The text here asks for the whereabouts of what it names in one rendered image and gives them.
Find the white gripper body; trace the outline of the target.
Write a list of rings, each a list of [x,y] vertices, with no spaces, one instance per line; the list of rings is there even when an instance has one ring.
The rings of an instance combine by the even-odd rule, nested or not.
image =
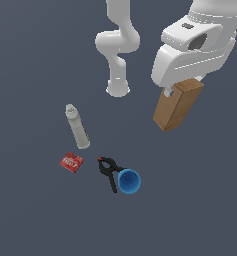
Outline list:
[[[237,22],[201,24],[177,21],[161,35],[152,80],[160,87],[219,70],[235,44]]]

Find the brown wooden block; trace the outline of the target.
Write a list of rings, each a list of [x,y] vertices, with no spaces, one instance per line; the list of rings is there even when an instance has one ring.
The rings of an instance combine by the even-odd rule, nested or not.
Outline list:
[[[197,79],[187,79],[172,86],[173,94],[161,93],[153,120],[163,132],[178,127],[199,96],[204,84]]]

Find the blue cup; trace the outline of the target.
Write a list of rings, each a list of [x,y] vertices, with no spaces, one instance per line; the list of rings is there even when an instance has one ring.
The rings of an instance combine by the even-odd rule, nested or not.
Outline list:
[[[134,194],[141,186],[139,174],[132,169],[124,169],[118,174],[118,186],[125,194]]]

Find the grey white bottle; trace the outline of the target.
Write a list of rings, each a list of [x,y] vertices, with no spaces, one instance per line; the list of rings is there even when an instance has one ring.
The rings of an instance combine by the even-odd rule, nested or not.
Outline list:
[[[90,146],[90,140],[85,132],[78,110],[72,104],[67,104],[65,114],[77,147],[79,149],[87,149]]]

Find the black spring clamp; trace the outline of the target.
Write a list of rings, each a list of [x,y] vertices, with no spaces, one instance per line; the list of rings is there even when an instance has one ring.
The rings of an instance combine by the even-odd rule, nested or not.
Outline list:
[[[100,172],[109,178],[109,182],[114,193],[117,192],[115,180],[113,177],[113,172],[121,172],[123,167],[119,167],[112,158],[99,157],[99,170]]]

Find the red small box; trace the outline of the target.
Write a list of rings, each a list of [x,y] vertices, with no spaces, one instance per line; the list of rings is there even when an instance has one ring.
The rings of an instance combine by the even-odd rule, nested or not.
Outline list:
[[[68,152],[61,160],[60,165],[69,171],[76,173],[79,167],[84,162],[84,159],[72,152]]]

